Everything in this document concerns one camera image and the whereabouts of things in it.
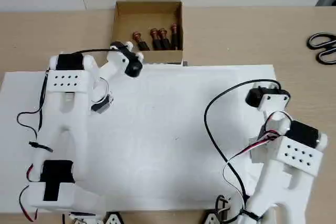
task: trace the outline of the white foam board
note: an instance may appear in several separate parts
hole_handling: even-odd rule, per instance
[[[7,165],[0,168],[0,212],[20,211],[17,196],[26,184],[25,170],[33,154],[28,141],[34,135],[15,119],[20,111],[37,108],[43,76],[42,72],[5,75],[0,93],[0,162]],[[146,65],[137,79],[112,80],[113,106],[90,118],[89,172],[79,185],[105,195],[110,210],[213,208],[218,194],[233,191],[222,179],[224,161],[205,132],[204,109],[215,95],[237,83],[274,77],[271,65]],[[209,127],[228,157],[243,148],[263,122],[262,114],[245,103],[249,88],[222,97],[208,114]],[[25,116],[22,121],[36,127],[38,117]],[[72,151],[71,139],[64,134],[51,158],[71,158]],[[233,164],[253,192],[258,169],[250,169],[247,155]]]

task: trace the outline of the wooden table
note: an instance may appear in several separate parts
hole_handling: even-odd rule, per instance
[[[327,133],[329,146],[306,212],[307,223],[333,223],[336,201],[336,66],[318,64],[306,48],[309,35],[336,33],[334,7],[184,8],[184,60],[189,65],[273,64],[291,93],[294,118]],[[0,79],[5,71],[44,70],[60,51],[104,48],[111,41],[113,11],[0,13]],[[98,62],[104,56],[97,56]],[[125,224],[195,224],[203,211],[126,212]],[[1,223],[26,223],[0,215]],[[38,223],[60,223],[41,215]]]

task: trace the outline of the scissors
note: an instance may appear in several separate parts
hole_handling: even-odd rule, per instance
[[[319,44],[313,44],[312,41],[319,37],[325,38],[327,39],[327,41],[324,41]],[[336,35],[325,32],[313,34],[307,39],[307,47],[311,50],[318,50],[324,48],[325,50],[319,52],[316,55],[317,62],[323,65],[336,65],[336,60],[328,61],[324,59],[326,55],[330,55],[336,52]]]

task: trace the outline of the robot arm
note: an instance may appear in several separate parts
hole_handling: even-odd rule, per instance
[[[108,82],[121,75],[131,78],[139,76],[142,69],[143,54],[132,52],[133,44],[126,42],[125,45],[120,42],[113,42],[110,48],[119,51],[111,51],[107,55],[107,63],[103,65],[98,72],[99,80],[103,80],[104,85],[96,85],[93,89],[93,105],[91,109],[98,113],[104,112],[112,102],[112,94],[109,92]]]
[[[327,146],[327,136],[308,125],[292,120],[283,111],[290,96],[256,84],[246,102],[265,115],[266,129],[280,137],[251,151],[253,163],[264,163],[255,193],[247,200],[240,224],[255,224],[274,204],[284,207],[286,224],[305,224],[305,210]]]
[[[52,211],[104,214],[104,197],[86,191],[76,184],[87,176],[88,118],[94,108],[106,110],[109,97],[104,97],[100,78],[106,82],[117,75],[139,76],[142,54],[131,52],[133,45],[114,42],[108,53],[108,62],[98,68],[94,58],[81,52],[54,56],[50,60],[43,124],[37,135],[39,146],[34,151],[33,169],[27,177],[31,180],[28,202],[36,208]],[[74,159],[48,160],[63,131],[68,131],[75,144]]]

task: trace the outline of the cardboard box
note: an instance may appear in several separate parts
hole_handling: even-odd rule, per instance
[[[180,28],[181,50],[154,51],[150,30],[152,28],[167,30],[171,41],[171,26],[176,23]],[[183,29],[181,1],[117,1],[115,5],[112,41],[131,41],[135,51],[139,50],[133,40],[133,32],[141,33],[150,51],[142,51],[147,63],[181,63],[183,59]]]

